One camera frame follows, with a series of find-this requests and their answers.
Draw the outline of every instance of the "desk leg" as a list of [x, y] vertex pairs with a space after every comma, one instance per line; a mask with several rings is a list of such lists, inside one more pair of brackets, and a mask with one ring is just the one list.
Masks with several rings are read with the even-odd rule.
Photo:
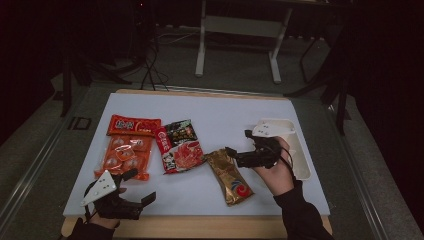
[[274, 83], [280, 84], [281, 83], [281, 77], [280, 77], [280, 70], [278, 69], [278, 63], [277, 63], [277, 55], [280, 51], [281, 43], [283, 42], [284, 35], [286, 33], [287, 25], [290, 20], [290, 16], [293, 9], [289, 8], [286, 11], [286, 14], [284, 16], [284, 21], [281, 24], [281, 30], [280, 33], [277, 36], [277, 42], [275, 44], [275, 48], [272, 52], [269, 52], [269, 62], [271, 64], [271, 71], [272, 71], [272, 78], [274, 80]]
[[197, 54], [196, 77], [203, 76], [203, 66], [205, 64], [205, 18], [206, 18], [206, 0], [202, 1], [202, 18], [200, 20], [200, 46]]

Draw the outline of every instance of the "gray floor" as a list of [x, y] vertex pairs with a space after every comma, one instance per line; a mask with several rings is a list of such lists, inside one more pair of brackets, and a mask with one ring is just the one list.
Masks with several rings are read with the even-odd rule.
[[[190, 88], [282, 96], [284, 92], [305, 86], [298, 60], [308, 43], [302, 39], [284, 41], [278, 57], [283, 83], [276, 85], [272, 82], [267, 56], [272, 42], [269, 45], [268, 40], [253, 38], [229, 46], [223, 44], [225, 38], [222, 36], [208, 36], [204, 76], [195, 77], [198, 37], [194, 34], [191, 38], [178, 39], [191, 31], [196, 29], [163, 31], [181, 35], [159, 38], [161, 44], [153, 69], [158, 72], [153, 71], [155, 87], [165, 90], [166, 85], [171, 91]], [[312, 49], [305, 62], [309, 76], [318, 69], [327, 52], [323, 42]], [[74, 84], [74, 104], [67, 117], [59, 117], [60, 101], [49, 100], [1, 146], [0, 158], [10, 163], [0, 169], [0, 204], [6, 207], [1, 216], [1, 239], [59, 237], [64, 206], [109, 93], [120, 88], [140, 88], [145, 73], [143, 68], [127, 76], [124, 74], [125, 79], [134, 82], [132, 85], [111, 83], [93, 73], [95, 82], [89, 88]], [[61, 89], [60, 75], [52, 82]], [[355, 100], [348, 98], [350, 119], [345, 121], [345, 137], [328, 137], [326, 132], [317, 130], [319, 124], [328, 122], [328, 114], [324, 114], [326, 106], [318, 100], [322, 90], [314, 90], [293, 101], [296, 104], [298, 100], [315, 103], [307, 105], [305, 112], [308, 114], [299, 116], [299, 120], [311, 154], [318, 159], [314, 164], [320, 180], [325, 183], [324, 192], [331, 207], [330, 221], [336, 239], [424, 239], [356, 109]], [[73, 117], [90, 118], [92, 124], [86, 131], [70, 130], [68, 126]], [[331, 144], [344, 144], [349, 156], [344, 156], [344, 152], [329, 152], [328, 145]], [[345, 158], [351, 161], [337, 161]], [[31, 175], [28, 169], [39, 171]], [[30, 184], [22, 181], [28, 179]], [[13, 195], [14, 190], [23, 194]], [[365, 196], [370, 202], [361, 201], [358, 195]]]

